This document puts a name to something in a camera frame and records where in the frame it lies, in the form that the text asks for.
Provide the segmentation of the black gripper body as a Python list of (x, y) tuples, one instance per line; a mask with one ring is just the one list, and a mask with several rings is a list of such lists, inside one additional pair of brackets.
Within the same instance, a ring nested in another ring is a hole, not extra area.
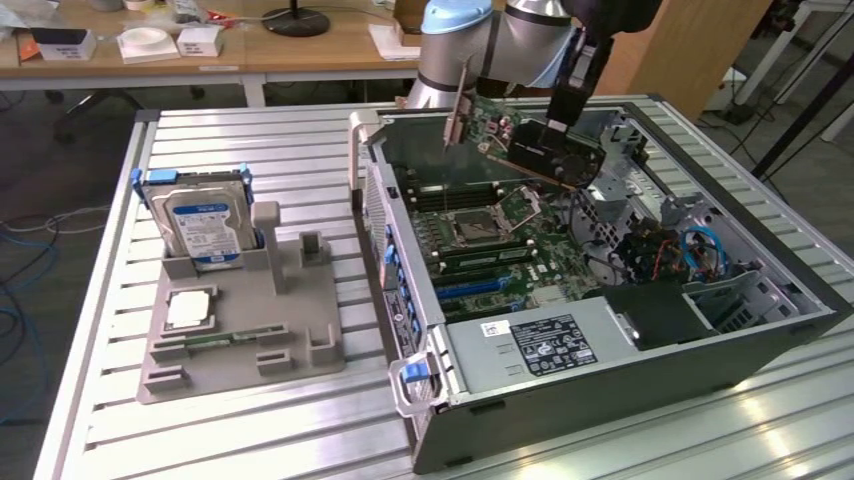
[(660, 4), (660, 0), (572, 0), (569, 13), (590, 36), (613, 36), (645, 30)]

